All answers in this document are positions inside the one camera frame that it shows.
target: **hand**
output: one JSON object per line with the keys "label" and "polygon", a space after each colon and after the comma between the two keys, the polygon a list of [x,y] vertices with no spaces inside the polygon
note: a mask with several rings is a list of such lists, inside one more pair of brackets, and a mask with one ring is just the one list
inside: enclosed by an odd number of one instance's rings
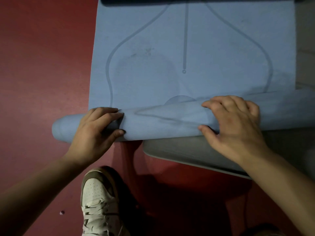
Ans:
{"label": "hand", "polygon": [[258,105],[237,96],[216,96],[202,106],[211,109],[219,122],[219,135],[206,125],[198,127],[213,149],[238,164],[271,153],[259,129]]}
{"label": "hand", "polygon": [[110,135],[102,133],[108,124],[124,115],[117,111],[117,108],[90,109],[81,119],[65,157],[82,166],[88,166],[104,155],[113,142],[124,135],[121,129],[113,131]]}

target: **forearm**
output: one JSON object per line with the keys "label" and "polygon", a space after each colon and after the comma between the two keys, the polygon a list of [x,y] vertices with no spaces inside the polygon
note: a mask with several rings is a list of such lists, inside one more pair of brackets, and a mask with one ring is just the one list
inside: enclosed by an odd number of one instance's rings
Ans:
{"label": "forearm", "polygon": [[14,228],[2,227],[10,229],[6,235],[23,235],[56,195],[85,167],[64,156],[3,193],[0,196],[1,225],[15,225]]}
{"label": "forearm", "polygon": [[272,152],[240,163],[305,235],[315,232],[315,183]]}

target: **white sneaker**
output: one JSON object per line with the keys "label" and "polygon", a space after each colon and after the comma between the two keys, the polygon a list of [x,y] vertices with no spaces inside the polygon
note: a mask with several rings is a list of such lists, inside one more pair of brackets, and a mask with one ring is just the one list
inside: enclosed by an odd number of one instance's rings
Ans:
{"label": "white sneaker", "polygon": [[81,186],[82,236],[130,236],[119,217],[116,183],[106,168],[90,170]]}

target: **finger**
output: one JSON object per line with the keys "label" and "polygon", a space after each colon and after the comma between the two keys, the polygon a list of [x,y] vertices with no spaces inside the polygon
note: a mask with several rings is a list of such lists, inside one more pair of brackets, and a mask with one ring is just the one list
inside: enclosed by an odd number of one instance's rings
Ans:
{"label": "finger", "polygon": [[96,108],[90,109],[90,110],[83,116],[83,118],[81,118],[80,123],[81,123],[81,122],[85,122],[85,121],[89,118],[89,116],[91,116],[91,114],[95,111],[95,109],[96,109]]}
{"label": "finger", "polygon": [[248,110],[250,112],[251,115],[253,115],[255,117],[255,119],[257,119],[258,123],[260,120],[260,110],[259,110],[259,106],[252,102],[252,101],[246,101]]}
{"label": "finger", "polygon": [[99,119],[95,120],[96,127],[100,131],[103,131],[108,124],[110,124],[114,120],[120,119],[121,117],[123,117],[123,115],[123,113],[106,113]]}
{"label": "finger", "polygon": [[203,102],[201,106],[209,108],[218,121],[224,118],[225,115],[228,113],[228,111],[218,101],[208,100]]}
{"label": "finger", "polygon": [[218,101],[229,112],[235,112],[238,110],[236,103],[229,96],[215,96],[211,100]]}
{"label": "finger", "polygon": [[244,113],[249,112],[247,104],[243,98],[238,97],[238,96],[234,96],[234,95],[230,95],[229,97],[234,100],[234,102],[236,103],[236,106],[239,108],[239,110],[241,110]]}
{"label": "finger", "polygon": [[123,136],[124,134],[125,134],[124,130],[121,129],[113,131],[112,134],[109,135],[109,137],[104,142],[104,147],[109,148],[116,141],[117,138]]}
{"label": "finger", "polygon": [[87,120],[88,121],[95,121],[106,113],[116,113],[117,111],[118,111],[117,108],[99,107],[99,108],[95,109],[95,111],[89,116],[89,118]]}
{"label": "finger", "polygon": [[210,146],[212,146],[215,149],[219,143],[217,135],[210,129],[210,127],[206,125],[200,125],[198,129],[207,139],[207,142],[210,144]]}

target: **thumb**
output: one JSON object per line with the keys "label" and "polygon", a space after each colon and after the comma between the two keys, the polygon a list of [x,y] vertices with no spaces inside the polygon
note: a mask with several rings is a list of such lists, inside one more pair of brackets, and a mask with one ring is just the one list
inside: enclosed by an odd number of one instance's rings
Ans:
{"label": "thumb", "polygon": [[199,131],[202,132],[204,137],[207,139],[207,142],[212,148],[215,148],[215,146],[218,144],[219,140],[216,134],[211,130],[210,127],[206,125],[200,125],[198,127]]}
{"label": "thumb", "polygon": [[121,137],[124,134],[125,134],[124,130],[121,130],[121,129],[117,129],[113,131],[112,134],[109,135],[109,137],[106,139],[106,142],[105,142],[106,146],[110,147],[117,138]]}

